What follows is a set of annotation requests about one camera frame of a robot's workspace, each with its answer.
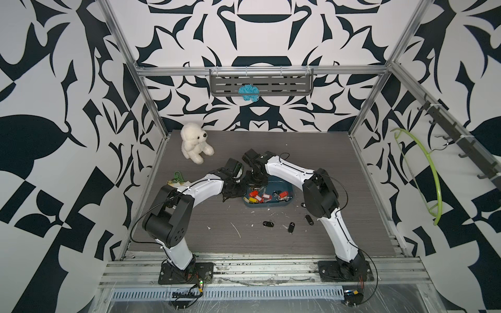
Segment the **yellow sponge packet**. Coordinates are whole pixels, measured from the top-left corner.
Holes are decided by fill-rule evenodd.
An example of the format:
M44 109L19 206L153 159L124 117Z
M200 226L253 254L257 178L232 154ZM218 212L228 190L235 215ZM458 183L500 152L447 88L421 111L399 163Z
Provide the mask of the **yellow sponge packet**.
M174 188L179 188L181 186L184 186L186 184L186 182L185 181L180 181L178 179L173 179L173 180L169 180L167 182L167 184L170 185L170 186L173 186Z

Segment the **teal scrunchie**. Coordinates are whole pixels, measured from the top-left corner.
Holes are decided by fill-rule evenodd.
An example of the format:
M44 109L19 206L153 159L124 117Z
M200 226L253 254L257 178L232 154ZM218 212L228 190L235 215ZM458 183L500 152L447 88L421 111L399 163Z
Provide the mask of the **teal scrunchie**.
M243 85L238 89L238 93L241 95L243 100L251 101L255 103L260 99L260 90L254 85Z

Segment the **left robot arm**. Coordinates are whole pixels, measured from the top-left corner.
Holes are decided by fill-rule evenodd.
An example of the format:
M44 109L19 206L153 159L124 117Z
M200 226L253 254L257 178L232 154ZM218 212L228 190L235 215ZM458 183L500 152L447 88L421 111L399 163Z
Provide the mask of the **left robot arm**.
M222 168L189 185L178 188L165 185L160 189L143 219L142 228L160 245L171 266L185 271L194 263L194 255L185 240L193 209L219 194L224 200L243 196L247 190L243 174L243 164L229 159Z

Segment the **white teddy bear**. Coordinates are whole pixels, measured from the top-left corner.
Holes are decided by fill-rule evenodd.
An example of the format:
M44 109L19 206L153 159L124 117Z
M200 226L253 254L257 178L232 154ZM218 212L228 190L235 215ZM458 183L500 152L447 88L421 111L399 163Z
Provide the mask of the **white teddy bear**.
M201 153L213 156L215 150L207 141L207 132L196 123L188 123L181 129L181 152L186 159L190 159L195 164L203 164L204 159Z

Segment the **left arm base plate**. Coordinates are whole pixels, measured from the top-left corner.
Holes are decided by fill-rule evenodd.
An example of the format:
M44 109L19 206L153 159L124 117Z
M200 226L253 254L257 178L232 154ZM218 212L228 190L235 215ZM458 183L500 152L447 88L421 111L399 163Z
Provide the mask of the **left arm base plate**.
M180 270L169 262L160 266L159 285L196 284L199 281L209 283L213 278L214 263L195 262Z

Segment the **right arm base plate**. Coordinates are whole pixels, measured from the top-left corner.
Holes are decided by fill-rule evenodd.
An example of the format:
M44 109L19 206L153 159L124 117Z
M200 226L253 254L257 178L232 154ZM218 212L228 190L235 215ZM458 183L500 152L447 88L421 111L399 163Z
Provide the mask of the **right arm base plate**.
M374 275L365 260L318 261L318 273L322 282L373 282Z

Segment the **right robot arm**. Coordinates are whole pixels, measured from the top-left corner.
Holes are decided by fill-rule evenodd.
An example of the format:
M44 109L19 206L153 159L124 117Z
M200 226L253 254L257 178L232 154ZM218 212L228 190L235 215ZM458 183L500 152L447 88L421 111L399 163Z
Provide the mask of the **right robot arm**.
M324 226L337 261L352 269L365 265L365 257L355 245L342 218L339 193L324 169L302 168L269 151L261 155L253 149L247 151L242 159L251 167L249 174L253 183L262 185L269 176L275 176L301 189L306 209Z

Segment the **dark wall hook rail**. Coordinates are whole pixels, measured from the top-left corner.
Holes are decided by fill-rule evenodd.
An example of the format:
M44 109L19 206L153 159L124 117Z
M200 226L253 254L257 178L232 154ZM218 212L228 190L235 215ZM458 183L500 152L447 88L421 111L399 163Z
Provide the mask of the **dark wall hook rail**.
M468 132L442 104L432 103L427 94L420 111L425 111L432 118L431 125L438 125L445 133L442 136L447 142L453 142L462 153L459 157L470 159L481 171L478 179L488 179L497 189L500 189L500 163L481 143Z

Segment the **black key fob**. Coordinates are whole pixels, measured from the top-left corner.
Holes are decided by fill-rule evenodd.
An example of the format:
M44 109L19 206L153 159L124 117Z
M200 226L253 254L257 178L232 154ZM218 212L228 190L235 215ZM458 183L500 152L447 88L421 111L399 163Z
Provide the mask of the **black key fob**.
M312 217L310 215L305 215L305 219L306 219L306 221L308 222L308 224L310 226L314 225L314 221L313 221L313 219L312 219Z
M295 223L294 222L291 222L289 225L288 225L288 233L292 234L294 232L294 229L295 229Z
M268 228L273 228L275 224L271 221L263 221L263 225Z

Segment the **teal plastic storage box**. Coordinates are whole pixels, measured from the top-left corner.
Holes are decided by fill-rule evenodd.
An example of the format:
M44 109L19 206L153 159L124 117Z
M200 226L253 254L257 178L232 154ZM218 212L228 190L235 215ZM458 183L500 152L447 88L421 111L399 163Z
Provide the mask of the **teal plastic storage box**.
M287 206L294 199L294 186L279 177L269 176L267 185L250 186L241 199L251 208Z

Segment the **grey slotted wall shelf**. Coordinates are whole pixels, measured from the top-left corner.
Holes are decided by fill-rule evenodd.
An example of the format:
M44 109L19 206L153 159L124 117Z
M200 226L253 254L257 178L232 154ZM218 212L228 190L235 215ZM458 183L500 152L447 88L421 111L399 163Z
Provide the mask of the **grey slotted wall shelf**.
M250 71L224 73L214 70L209 76L210 91L215 97L241 96L238 89L243 85L254 85L261 97L305 96L313 92L314 75L311 71L287 72L285 70Z

